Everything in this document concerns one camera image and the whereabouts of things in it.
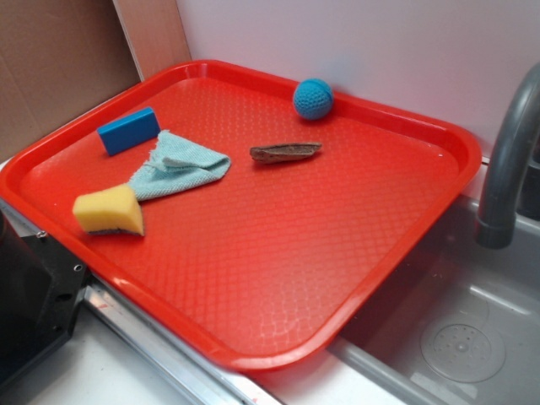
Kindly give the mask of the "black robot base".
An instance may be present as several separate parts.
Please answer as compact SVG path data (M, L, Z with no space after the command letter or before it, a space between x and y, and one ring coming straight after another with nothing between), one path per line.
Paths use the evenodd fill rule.
M73 335L89 269L51 236L20 236L1 216L1 390Z

